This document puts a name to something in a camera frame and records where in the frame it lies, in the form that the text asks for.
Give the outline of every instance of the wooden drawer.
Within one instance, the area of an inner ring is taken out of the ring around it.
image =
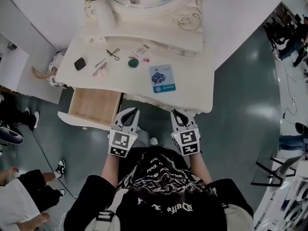
[[[121,92],[111,90],[76,88],[68,114],[58,112],[58,116],[74,126],[110,130],[121,95]]]

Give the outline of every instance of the black sneaker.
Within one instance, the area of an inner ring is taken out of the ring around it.
[[[60,199],[61,198],[63,198],[64,197],[64,195],[66,194],[66,190],[64,190],[64,189],[61,189],[61,190],[59,190],[59,192],[60,192]]]
[[[60,161],[58,162],[58,167],[55,170],[57,173],[61,175],[59,179],[62,179],[64,177],[64,169],[65,169],[65,162],[63,159],[60,159]]]

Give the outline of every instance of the sneaker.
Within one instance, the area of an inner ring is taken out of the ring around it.
[[[29,107],[27,107],[27,108],[25,109],[25,112],[28,112],[29,115],[30,115],[30,109],[29,109]]]
[[[151,139],[150,139],[150,144],[151,144],[151,145],[158,145],[158,140],[157,140],[157,138],[151,138]]]
[[[58,162],[58,167],[55,170],[57,173],[61,175],[59,179],[62,179],[64,177],[64,169],[65,169],[65,161],[63,159],[60,159],[60,161]]]
[[[36,111],[36,112],[34,112],[34,114],[33,114],[34,116],[35,116],[35,118],[36,118],[36,123],[35,123],[35,125],[34,125],[34,128],[37,128],[38,127],[38,123],[39,123],[39,112],[38,111]]]
[[[59,190],[59,192],[60,192],[60,194],[61,194],[61,196],[60,196],[60,199],[61,199],[61,198],[63,198],[64,195],[66,194],[66,190],[61,189],[61,190]]]
[[[275,54],[275,58],[276,58],[279,62],[282,62],[282,60],[279,58],[279,55],[278,55],[278,54]]]

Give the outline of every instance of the white sneaker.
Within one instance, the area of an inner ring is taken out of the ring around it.
[[[61,190],[59,190],[59,191],[60,191],[60,193],[61,193],[61,196],[60,196],[60,199],[61,199],[61,198],[63,198],[64,195],[66,194],[66,190],[61,189]]]
[[[25,112],[28,112],[29,115],[30,115],[30,109],[29,109],[29,107],[27,107],[27,108],[25,109]]]
[[[34,125],[34,128],[37,128],[38,127],[38,123],[39,123],[39,112],[38,111],[34,112],[34,116],[37,119],[37,121],[36,121],[36,123]]]
[[[59,179],[64,178],[64,169],[65,169],[65,161],[63,159],[60,159],[58,162],[58,167],[55,170],[57,173],[61,175]]]
[[[276,58],[276,60],[278,60],[279,62],[282,62],[282,60],[279,58],[278,54],[275,54],[275,58]]]
[[[150,139],[150,144],[151,144],[151,145],[158,145],[158,140],[157,140],[157,138],[151,138],[151,139]]]

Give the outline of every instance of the person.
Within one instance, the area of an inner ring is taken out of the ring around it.
[[[213,182],[201,154],[190,155],[189,170],[176,151],[149,147],[149,134],[143,130],[137,134],[127,158],[109,154],[101,176],[87,178],[66,214],[65,231],[223,231],[227,230],[224,204],[240,206],[251,220],[245,223],[253,222],[253,211],[233,181]],[[102,211],[111,210],[112,228],[95,223],[105,220]],[[235,230],[253,229],[249,227]]]
[[[30,128],[31,131],[38,127],[39,112],[30,113],[30,109],[27,107],[24,112],[12,107],[4,100],[2,94],[0,94],[0,121],[5,124],[12,125],[12,123],[22,123]]]
[[[302,47],[299,51],[298,51],[298,57],[296,59],[296,61],[293,63],[293,67],[297,67],[301,61],[308,55],[307,53],[307,48],[306,47]]]
[[[305,47],[307,43],[308,17],[305,16],[304,23],[298,23],[294,37],[287,42],[283,50],[278,50],[279,54],[276,54],[275,56],[279,61],[283,61],[285,58],[289,57],[294,51]]]
[[[308,152],[308,135],[281,135],[279,137],[279,149]]]
[[[12,167],[0,173],[0,230],[32,231],[49,218],[42,213],[58,204],[65,190],[53,190],[46,185],[64,177],[65,162],[61,159],[54,172],[42,174],[33,170],[11,180]]]

